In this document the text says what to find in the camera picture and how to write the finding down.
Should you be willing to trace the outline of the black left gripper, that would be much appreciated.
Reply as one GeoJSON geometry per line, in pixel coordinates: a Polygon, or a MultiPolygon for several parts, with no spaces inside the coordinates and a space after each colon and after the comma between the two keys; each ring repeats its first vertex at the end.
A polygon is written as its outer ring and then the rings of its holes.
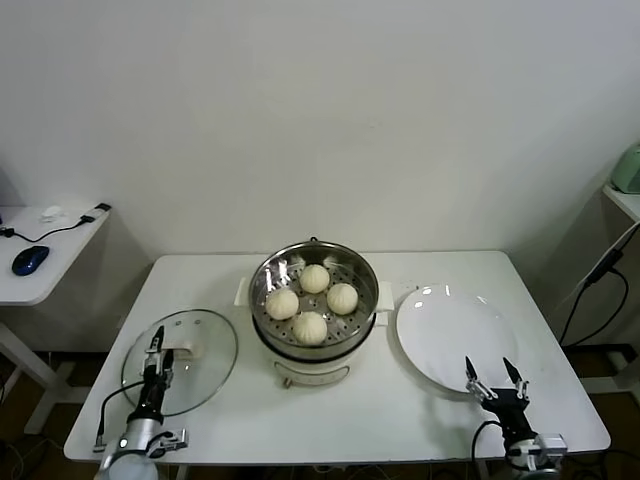
{"type": "Polygon", "coordinates": [[[160,326],[145,350],[143,384],[139,399],[130,420],[153,420],[164,422],[162,405],[166,391],[170,388],[174,365],[174,351],[162,348],[165,328],[160,326]]]}

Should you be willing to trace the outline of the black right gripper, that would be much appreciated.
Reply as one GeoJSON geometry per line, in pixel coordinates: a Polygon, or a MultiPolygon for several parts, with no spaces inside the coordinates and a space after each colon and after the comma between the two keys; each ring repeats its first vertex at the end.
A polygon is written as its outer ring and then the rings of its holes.
{"type": "Polygon", "coordinates": [[[525,415],[529,405],[529,382],[523,379],[517,367],[507,358],[504,358],[504,366],[516,390],[507,388],[492,390],[486,386],[479,380],[472,361],[466,356],[466,389],[481,402],[484,410],[498,418],[505,443],[534,439],[537,433],[531,428],[525,415]]]}

